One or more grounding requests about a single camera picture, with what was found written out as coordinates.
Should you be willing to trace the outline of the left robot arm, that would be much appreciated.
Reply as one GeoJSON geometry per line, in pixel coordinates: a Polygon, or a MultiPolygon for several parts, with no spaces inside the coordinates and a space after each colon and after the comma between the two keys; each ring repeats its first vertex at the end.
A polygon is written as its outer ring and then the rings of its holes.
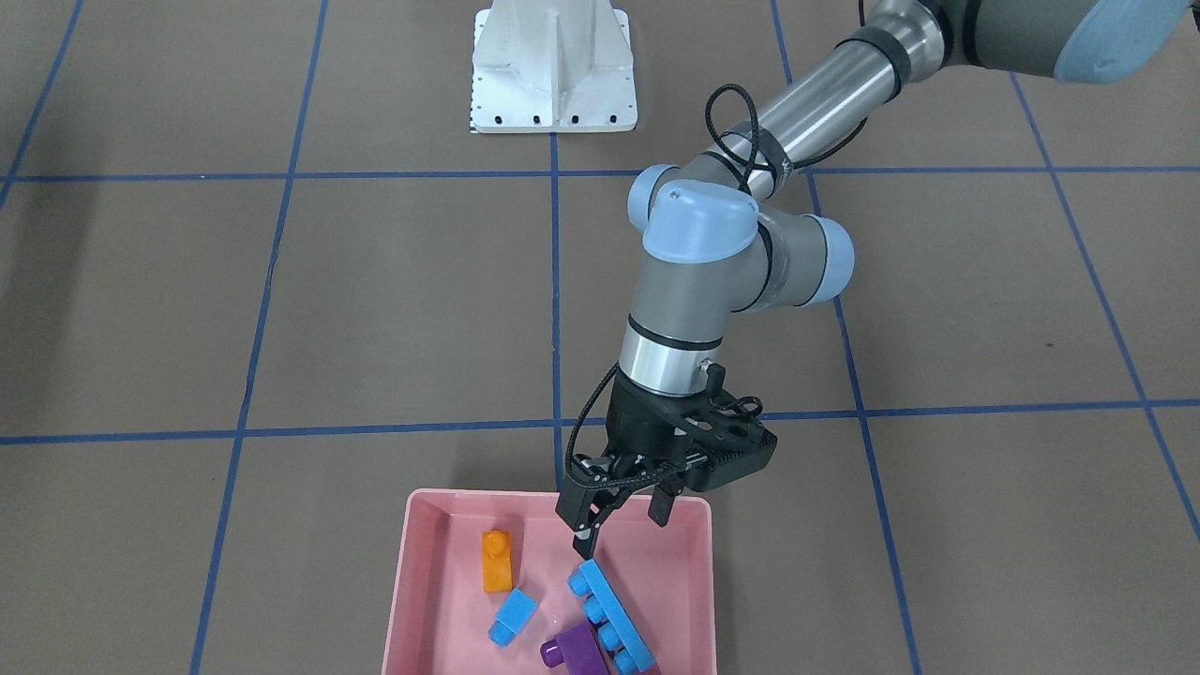
{"type": "Polygon", "coordinates": [[[685,166],[655,165],[626,193],[641,271],[608,392],[600,456],[562,453],[556,504],[590,560],[601,526],[650,488],[648,516],[668,525],[676,498],[762,470],[776,437],[758,398],[724,387],[728,321],[809,307],[848,285],[848,232],[832,219],[769,205],[788,177],[840,151],[866,117],[949,66],[1109,84],[1142,68],[1195,1],[878,1],[829,56],[768,104],[720,131],[685,166]]]}

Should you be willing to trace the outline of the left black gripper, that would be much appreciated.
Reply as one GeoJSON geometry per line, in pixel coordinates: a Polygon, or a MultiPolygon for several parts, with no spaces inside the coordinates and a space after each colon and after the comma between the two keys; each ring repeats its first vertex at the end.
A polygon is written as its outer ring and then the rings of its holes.
{"type": "Polygon", "coordinates": [[[562,453],[556,514],[574,530],[574,551],[595,555],[600,527],[635,494],[649,491],[649,518],[666,527],[676,500],[685,491],[708,492],[767,467],[776,436],[758,416],[758,398],[734,398],[725,374],[709,370],[702,387],[685,398],[668,398],[610,370],[570,428],[562,453]],[[600,456],[576,452],[592,408],[604,393],[606,444],[600,456]]]}

